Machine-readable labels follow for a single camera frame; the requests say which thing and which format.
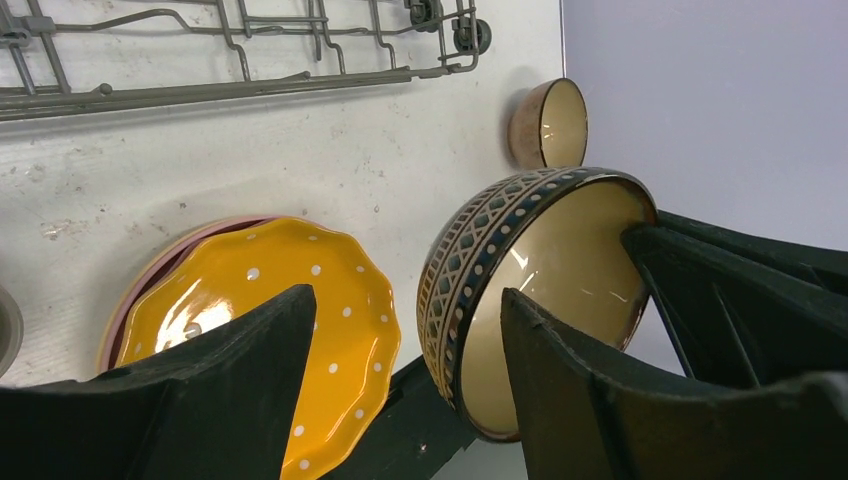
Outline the dark patterned cream bowl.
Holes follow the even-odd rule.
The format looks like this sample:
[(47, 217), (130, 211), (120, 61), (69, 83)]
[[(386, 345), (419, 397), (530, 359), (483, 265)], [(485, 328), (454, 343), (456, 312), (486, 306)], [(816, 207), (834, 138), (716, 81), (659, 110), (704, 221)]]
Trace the dark patterned cream bowl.
[(648, 290), (620, 238), (656, 220), (655, 202), (635, 177), (554, 167), (490, 185), (445, 223), (419, 279), (417, 334), (439, 394), (477, 436), (520, 438), (502, 292), (516, 289), (561, 322), (624, 349)]

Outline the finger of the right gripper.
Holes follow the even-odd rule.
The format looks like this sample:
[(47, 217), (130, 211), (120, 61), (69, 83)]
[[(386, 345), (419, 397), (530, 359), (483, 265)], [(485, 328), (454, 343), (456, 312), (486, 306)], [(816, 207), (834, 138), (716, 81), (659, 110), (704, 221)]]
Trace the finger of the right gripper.
[(687, 377), (743, 389), (846, 372), (846, 252), (665, 211), (620, 242)]

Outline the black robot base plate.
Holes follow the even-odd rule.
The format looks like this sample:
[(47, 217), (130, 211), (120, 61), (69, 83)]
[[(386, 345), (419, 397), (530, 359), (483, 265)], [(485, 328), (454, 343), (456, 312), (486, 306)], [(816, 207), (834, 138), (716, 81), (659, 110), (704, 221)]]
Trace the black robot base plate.
[(429, 479), (475, 435), (439, 395), (422, 357), (393, 374), (388, 399), (325, 479)]

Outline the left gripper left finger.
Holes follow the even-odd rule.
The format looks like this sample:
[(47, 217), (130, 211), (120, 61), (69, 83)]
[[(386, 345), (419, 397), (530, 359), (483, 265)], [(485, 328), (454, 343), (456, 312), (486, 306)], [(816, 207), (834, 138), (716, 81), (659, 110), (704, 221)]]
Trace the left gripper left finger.
[(5, 479), (276, 479), (316, 319), (311, 286), (85, 382), (1, 392)]

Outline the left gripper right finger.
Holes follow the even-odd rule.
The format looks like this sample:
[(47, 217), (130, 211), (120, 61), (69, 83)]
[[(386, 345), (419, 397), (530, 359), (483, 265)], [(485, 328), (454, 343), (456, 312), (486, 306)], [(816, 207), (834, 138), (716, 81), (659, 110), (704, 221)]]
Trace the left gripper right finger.
[(734, 389), (672, 374), (513, 288), (501, 330), (531, 479), (843, 479), (847, 376)]

